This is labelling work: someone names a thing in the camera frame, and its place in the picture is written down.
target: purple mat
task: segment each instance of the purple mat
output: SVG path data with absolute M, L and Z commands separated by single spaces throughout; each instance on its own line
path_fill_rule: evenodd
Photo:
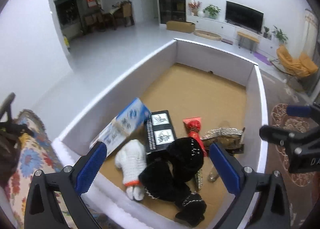
M 260 53 L 258 53 L 258 52 L 254 52 L 253 54 L 254 54 L 254 56 L 255 56 L 258 60 L 260 60 L 260 61 L 263 62 L 264 64 L 267 64 L 267 65 L 269 65 L 269 66 L 272 66 L 272 63 L 269 62 L 269 60 L 268 60 L 268 58 L 267 58 L 266 56 L 264 56 L 264 55 L 262 55 L 262 54 L 260 54 Z

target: orange chair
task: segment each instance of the orange chair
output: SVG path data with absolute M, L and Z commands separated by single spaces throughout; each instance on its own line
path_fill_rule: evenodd
M 304 52 L 301 53 L 298 59 L 294 59 L 289 54 L 287 48 L 281 45 L 276 51 L 281 65 L 285 68 L 285 72 L 290 76 L 303 78 L 310 76 L 318 71 L 318 66 Z

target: television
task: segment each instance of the television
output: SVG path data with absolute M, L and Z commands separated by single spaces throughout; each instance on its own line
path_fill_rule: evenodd
M 249 7 L 227 1 L 226 20 L 235 25 L 261 32 L 263 13 Z

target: floral fabric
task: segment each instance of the floral fabric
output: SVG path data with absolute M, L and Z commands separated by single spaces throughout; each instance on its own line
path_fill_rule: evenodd
M 24 110 L 20 113 L 16 123 L 27 124 L 29 129 L 35 134 L 34 137 L 23 134 L 19 138 L 21 141 L 19 163 L 16 172 L 11 176 L 5 188 L 14 217 L 20 229 L 23 229 L 26 201 L 34 172 L 42 169 L 45 173 L 54 173 L 61 171 L 63 167 L 51 147 L 51 142 L 47 138 L 44 125 L 33 112 Z M 76 229 L 77 227 L 68 212 L 61 193 L 56 192 L 56 197 L 68 226 Z M 90 207 L 88 209 L 102 228 L 121 228 L 106 215 L 100 214 Z

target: black velvet object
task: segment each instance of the black velvet object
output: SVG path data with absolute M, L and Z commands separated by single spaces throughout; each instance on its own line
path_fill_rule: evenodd
M 198 193 L 191 193 L 184 182 L 174 179 L 164 160 L 149 164 L 139 175 L 139 181 L 151 197 L 174 202 L 181 210 L 176 215 L 177 219 L 191 226 L 197 226 L 204 220 L 207 207 L 204 200 Z
M 173 177 L 177 181 L 191 180 L 203 165 L 203 151 L 191 137 L 175 140 L 167 147 L 169 160 L 173 166 Z

